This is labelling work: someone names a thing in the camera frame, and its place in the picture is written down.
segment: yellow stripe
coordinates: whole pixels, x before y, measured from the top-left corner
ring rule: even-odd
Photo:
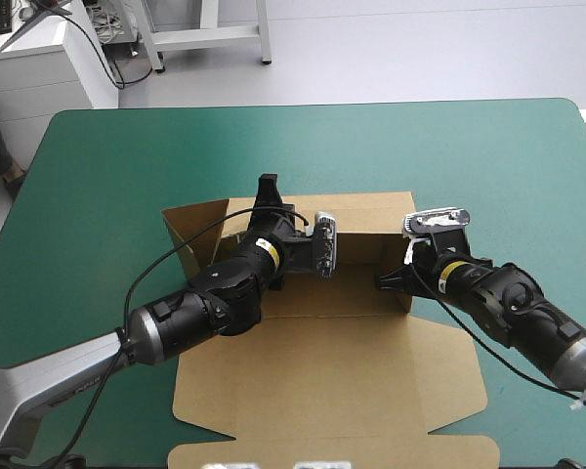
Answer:
[[[451,273],[453,271],[455,271],[458,267],[460,266],[464,266],[465,264],[468,264],[465,261],[455,261],[452,262],[451,264],[449,264],[448,266],[446,266],[442,272],[440,273],[440,277],[439,277],[439,292],[444,294],[445,293],[445,288],[447,287],[447,279],[449,278],[449,276],[451,275]]]
[[[275,249],[272,244],[270,244],[269,252],[272,255],[273,261],[275,262],[275,268],[277,269],[280,267],[280,255],[277,253],[277,249]]]
[[[273,263],[275,264],[275,269],[277,270],[277,268],[280,267],[280,255],[278,254],[277,249],[275,249],[273,244],[271,244],[266,239],[262,239],[261,237],[259,237],[256,240],[256,245],[262,247],[270,253],[270,256],[272,256],[273,259]]]
[[[468,264],[468,262],[465,262],[465,261],[452,262],[451,264],[449,264],[447,267],[445,267],[442,270],[442,272],[440,273],[440,279],[447,281],[447,279],[449,278],[449,276],[451,275],[451,273],[453,271],[455,271],[460,266],[464,266],[465,264]]]

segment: floor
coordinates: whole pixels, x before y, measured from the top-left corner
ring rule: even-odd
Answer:
[[[148,0],[159,29],[199,5]],[[273,64],[257,47],[170,53],[122,107],[211,107],[565,97],[586,120],[586,0],[269,0]],[[220,22],[255,18],[221,0]],[[149,67],[122,62],[127,80]],[[0,228],[10,201],[0,187]]]

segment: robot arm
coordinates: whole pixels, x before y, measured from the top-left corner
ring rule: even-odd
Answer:
[[[334,218],[319,212],[311,234],[296,230],[294,207],[282,203],[275,183],[275,175],[261,177],[257,210],[229,259],[202,270],[187,288],[133,310],[126,330],[0,369],[0,467],[14,467],[11,456],[27,457],[43,415],[106,373],[157,364],[215,335],[249,330],[261,320],[264,291],[281,287],[286,273],[332,275]]]
[[[378,287],[459,308],[491,339],[516,348],[556,387],[585,393],[586,399],[586,329],[549,302],[527,272],[472,257],[465,236],[469,221],[469,213],[458,208],[406,216],[407,265],[379,277]]]

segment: black cable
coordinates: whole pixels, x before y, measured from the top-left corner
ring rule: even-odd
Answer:
[[[89,401],[89,405],[87,406],[87,410],[85,410],[85,414],[80,419],[80,423],[78,424],[76,431],[74,432],[73,436],[71,437],[71,440],[69,440],[69,443],[65,446],[63,451],[61,451],[59,453],[59,455],[54,459],[54,461],[52,462],[52,464],[50,464],[48,469],[56,469],[59,466],[59,464],[61,464],[63,462],[63,459],[74,448],[74,445],[76,445],[76,443],[78,442],[78,439],[80,438],[80,436],[82,435],[82,432],[85,429],[85,425],[87,425],[87,422],[89,421],[89,417],[91,417],[91,414],[93,413],[94,408],[96,407],[96,404],[98,403],[98,400],[100,399],[100,395],[102,394],[102,391],[105,389],[106,381],[108,381],[109,376],[112,374],[113,370],[117,366],[117,363],[119,362],[119,358],[123,355],[123,353],[124,353],[124,351],[122,349],[120,349],[113,356],[112,360],[110,361],[110,365],[108,366],[108,368],[105,371],[105,374],[101,378],[100,384],[98,384],[98,388],[96,388],[96,393],[94,394],[93,398],[91,398],[91,401]]]
[[[131,81],[125,81],[124,75],[121,73],[121,70],[119,69],[119,65],[117,65],[117,62],[115,61],[115,59],[110,59],[110,61],[113,64],[113,66],[115,67],[115,69],[117,70],[117,74],[119,75],[119,81],[117,81],[117,83],[122,85],[124,88],[126,87],[126,85],[134,85],[135,83],[140,83],[140,82],[144,81],[154,71],[154,69],[152,67],[150,67],[149,71],[141,78],[137,78],[136,80],[131,80]]]
[[[91,37],[89,37],[89,34],[87,34],[87,31],[85,31],[80,24],[78,24],[76,21],[74,21],[72,18],[68,17],[67,15],[64,15],[63,13],[58,12],[57,10],[54,10],[52,8],[47,7],[40,0],[31,0],[31,2],[34,3],[38,8],[42,8],[42,9],[50,12],[52,15],[55,15],[57,17],[61,17],[64,20],[66,20],[67,22],[70,22],[71,24],[73,24],[74,26],[76,26],[76,28],[80,32],[82,32],[82,34],[85,36],[85,38],[87,39],[87,41],[91,45],[92,49],[96,53],[96,57],[98,58],[98,62],[100,62],[100,65],[102,66],[102,69],[105,71],[106,77],[108,78],[108,80],[110,81],[110,83],[115,88],[117,88],[118,90],[125,89],[126,88],[126,85],[132,85],[132,84],[135,84],[135,83],[139,83],[140,81],[143,81],[146,78],[148,78],[150,76],[150,74],[152,73],[152,68],[150,68],[149,69],[149,72],[145,76],[142,76],[141,78],[139,78],[137,80],[133,80],[133,81],[124,81],[123,77],[121,76],[121,73],[119,73],[119,76],[121,77],[121,82],[117,82],[115,80],[115,78],[108,72],[108,69],[106,68],[106,65],[105,65],[105,61],[103,60],[102,56],[98,52],[98,49],[96,48],[96,45],[94,44],[94,41],[91,39]]]
[[[147,266],[147,268],[143,272],[141,272],[137,276],[135,281],[133,281],[133,283],[130,285],[128,292],[126,293],[126,301],[124,303],[124,328],[123,328],[124,337],[127,337],[127,335],[128,335],[128,313],[130,310],[130,300],[132,298],[133,292],[135,291],[135,288],[137,288],[137,285],[139,285],[141,280],[143,280],[145,277],[147,277],[147,275],[150,272],[152,272],[156,268],[156,266],[158,266],[161,262],[163,262],[165,259],[167,259],[169,256],[171,256],[175,252],[178,252],[183,247],[194,242],[198,237],[204,235],[209,230],[212,230],[213,228],[221,225],[226,220],[229,220],[230,218],[236,217],[238,215],[243,215],[244,213],[258,212],[261,210],[270,210],[270,211],[276,211],[276,212],[279,211],[282,213],[288,213],[288,214],[293,215],[294,217],[297,217],[300,220],[302,220],[304,222],[305,227],[307,227],[309,225],[309,221],[306,219],[306,217],[304,215],[302,215],[298,212],[295,212],[293,210],[289,210],[286,208],[279,208],[279,207],[244,208],[242,210],[237,210],[236,212],[232,212],[229,215],[222,217],[222,218],[214,221],[213,223],[207,225],[205,228],[203,228],[202,230],[200,230],[199,232],[197,232],[196,234],[191,236],[189,239],[184,241],[182,244],[174,247],[173,249],[170,249],[169,251],[165,252],[162,256],[160,256],[158,259],[156,259],[154,262],[152,262],[149,266]],[[108,368],[106,369],[105,374],[103,375],[102,379],[100,380],[100,384],[98,385],[98,388],[96,389],[96,393],[94,394],[93,398],[89,402],[89,405],[87,406],[87,410],[85,411],[85,414],[83,415],[82,419],[80,420],[80,423],[78,424],[76,431],[74,432],[73,436],[71,437],[71,440],[69,440],[69,443],[65,446],[63,451],[61,451],[61,453],[59,453],[59,455],[54,459],[53,463],[50,464],[48,469],[57,469],[59,464],[63,461],[63,459],[69,454],[69,452],[73,449],[73,447],[78,442],[78,439],[82,435],[82,432],[85,429],[85,425],[87,424],[89,417],[93,413],[94,408],[96,407],[96,404],[98,403],[98,399],[100,398],[100,395],[102,394],[102,391],[105,388],[106,381],[108,381],[108,378],[112,374],[113,370],[115,369],[115,367],[119,361],[119,358],[123,354],[124,354],[124,349],[120,348],[120,350],[113,356],[113,359],[112,359],[111,363],[109,364]]]
[[[300,220],[302,220],[304,222],[305,227],[307,227],[309,225],[309,221],[306,219],[306,217],[304,217],[304,215],[302,215],[298,212],[295,212],[293,210],[289,210],[287,208],[279,208],[279,207],[244,208],[242,210],[237,210],[236,212],[232,212],[229,215],[226,215],[225,217],[222,217],[218,220],[215,220],[214,222],[210,223],[205,228],[203,228],[202,230],[200,230],[199,232],[197,232],[196,234],[191,236],[186,241],[183,241],[178,246],[176,246],[176,247],[170,249],[169,251],[167,251],[166,253],[164,253],[162,256],[160,256],[158,259],[156,259],[154,262],[152,262],[149,266],[147,266],[147,268],[139,274],[139,276],[135,279],[135,281],[133,281],[133,284],[130,285],[130,288],[128,288],[128,292],[126,293],[126,301],[124,302],[124,333],[126,335],[128,335],[128,314],[130,313],[130,300],[133,296],[135,288],[137,288],[137,285],[139,285],[141,280],[143,280],[145,277],[147,277],[147,275],[150,272],[152,272],[156,268],[156,266],[158,266],[161,262],[163,262],[165,259],[167,259],[169,256],[171,256],[175,252],[180,251],[183,247],[194,242],[198,237],[204,235],[206,232],[212,230],[213,228],[221,225],[226,220],[229,220],[230,218],[236,217],[238,215],[243,215],[244,213],[257,212],[257,211],[261,211],[261,210],[270,210],[270,211],[278,211],[278,212],[282,212],[282,213],[288,213],[288,214],[293,215],[294,217],[297,217]]]
[[[479,336],[473,331],[471,330],[471,328],[469,328],[469,326],[467,324],[465,324],[463,321],[460,320],[460,318],[458,318],[450,309],[449,307],[445,304],[444,301],[442,301],[439,296],[436,294],[436,292],[428,285],[427,282],[425,282],[421,276],[419,275],[419,273],[417,272],[416,268],[414,267],[414,264],[410,264],[410,267],[412,269],[412,272],[414,274],[415,277],[417,277],[417,279],[419,280],[419,282],[423,285],[423,287],[428,290],[428,293],[430,293],[430,295],[432,296],[432,298],[434,298],[436,300],[437,303],[439,303],[439,305],[451,316],[451,318],[465,331],[467,332],[471,338],[476,341],[478,343],[478,345],[480,345],[480,347],[482,347],[483,349],[485,349],[487,352],[489,352],[493,357],[495,357],[496,359],[498,359],[503,365],[505,365],[510,371],[512,371],[513,373],[515,373],[516,375],[518,375],[519,377],[523,378],[525,381],[530,382],[531,384],[534,384],[542,389],[545,389],[547,391],[551,391],[552,393],[556,393],[559,394],[561,396],[565,396],[567,398],[573,399],[573,400],[577,400],[577,396],[575,396],[573,393],[570,393],[569,391],[565,391],[563,389],[559,389],[555,386],[552,386],[550,384],[544,383],[536,378],[533,378],[531,376],[529,376],[528,374],[523,373],[521,370],[519,370],[518,368],[516,368],[513,364],[511,364],[510,362],[508,362],[506,359],[504,359],[501,355],[499,355],[497,352],[495,352],[494,350],[492,350],[486,343],[484,343]]]

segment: brown cardboard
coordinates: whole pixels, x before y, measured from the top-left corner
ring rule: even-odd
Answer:
[[[175,415],[237,440],[177,447],[170,468],[243,461],[275,469],[344,459],[355,469],[497,467],[490,439],[427,435],[486,406],[470,338],[404,315],[410,298],[378,292],[373,284],[374,274],[403,258],[399,225],[414,210],[410,193],[285,201],[308,218],[319,209],[336,216],[336,274],[330,281],[287,276],[282,291],[266,293],[261,324],[181,355]],[[164,212],[175,242],[253,199],[210,203]],[[188,275],[197,263],[233,249],[248,219],[229,220],[187,250],[181,259]],[[197,263],[187,259],[193,255]]]

